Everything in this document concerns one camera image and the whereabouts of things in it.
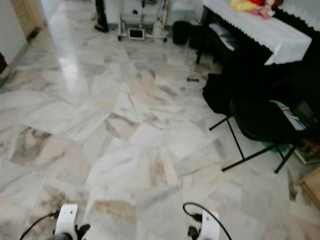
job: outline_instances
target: white container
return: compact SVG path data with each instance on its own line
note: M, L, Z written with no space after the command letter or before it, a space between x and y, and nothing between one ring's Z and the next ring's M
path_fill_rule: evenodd
M161 36L162 34L162 23L159 18L154 22L153 29L152 29L152 35L154 36Z

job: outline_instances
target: chair seat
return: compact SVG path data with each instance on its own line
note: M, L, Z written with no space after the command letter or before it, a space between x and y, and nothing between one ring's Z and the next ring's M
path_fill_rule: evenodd
M298 131L273 102L234 99L229 104L242 134L253 141L293 143Z

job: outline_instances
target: marble floor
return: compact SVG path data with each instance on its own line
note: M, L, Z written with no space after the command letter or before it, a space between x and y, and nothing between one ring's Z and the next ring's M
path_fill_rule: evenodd
M187 240L186 201L217 212L233 240L320 239L320 212L295 186L316 166L293 156L276 175L281 159L268 152L221 172L240 155L228 125L208 130L224 117L202 98L206 75L221 71L210 56L195 65L171 39L118 42L90 17L88 2L55 5L1 89L0 239L77 203L87 240ZM263 148L231 124L245 155Z

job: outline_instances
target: lace tablecloth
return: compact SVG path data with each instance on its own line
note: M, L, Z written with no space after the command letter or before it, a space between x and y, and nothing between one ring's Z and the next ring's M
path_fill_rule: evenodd
M264 20L250 12L236 12L229 2L230 0L203 0L203 5L260 45L270 49L273 54L266 65L303 59L312 41L309 36L276 18Z

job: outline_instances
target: door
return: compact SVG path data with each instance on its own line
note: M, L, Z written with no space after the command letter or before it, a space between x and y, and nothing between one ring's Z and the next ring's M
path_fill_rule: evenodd
M15 14L26 38L36 29L36 23L26 0L11 0Z

